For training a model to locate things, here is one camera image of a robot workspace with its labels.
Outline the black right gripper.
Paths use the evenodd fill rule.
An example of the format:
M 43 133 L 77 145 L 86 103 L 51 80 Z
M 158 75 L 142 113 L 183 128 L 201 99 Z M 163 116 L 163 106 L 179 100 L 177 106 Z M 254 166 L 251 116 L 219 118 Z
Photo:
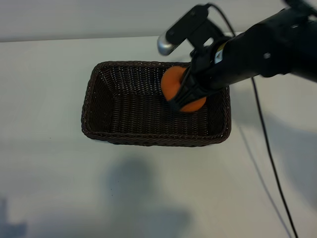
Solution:
M 170 100 L 175 111 L 196 112 L 198 97 L 263 73 L 263 45 L 255 28 L 232 38 L 221 32 L 208 32 L 206 36 L 195 33 L 189 41 L 194 52 L 180 88 Z

